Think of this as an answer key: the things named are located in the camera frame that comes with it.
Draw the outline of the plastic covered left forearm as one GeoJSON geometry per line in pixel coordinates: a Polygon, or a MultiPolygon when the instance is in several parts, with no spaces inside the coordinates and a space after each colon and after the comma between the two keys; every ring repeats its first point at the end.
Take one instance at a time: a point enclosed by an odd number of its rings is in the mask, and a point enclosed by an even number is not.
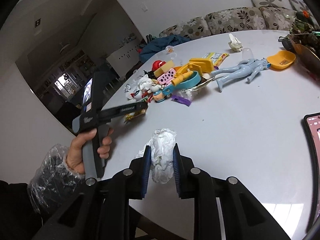
{"type": "Polygon", "coordinates": [[[84,181],[83,174],[68,167],[67,152],[66,146],[53,146],[27,186],[31,204],[42,216],[53,214],[84,181]]]}

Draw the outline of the left bare hand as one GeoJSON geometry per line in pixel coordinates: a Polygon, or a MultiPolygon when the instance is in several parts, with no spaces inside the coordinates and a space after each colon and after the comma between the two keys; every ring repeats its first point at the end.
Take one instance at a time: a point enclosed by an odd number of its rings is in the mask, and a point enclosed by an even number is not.
{"type": "MultiPolygon", "coordinates": [[[[109,129],[106,137],[102,139],[102,145],[98,148],[98,155],[101,159],[107,159],[110,155],[112,144],[111,134],[114,132],[112,128],[109,129]]],[[[74,172],[85,174],[85,167],[82,160],[82,147],[84,144],[92,140],[97,133],[97,129],[89,132],[79,133],[71,142],[67,156],[66,164],[74,172]]]]}

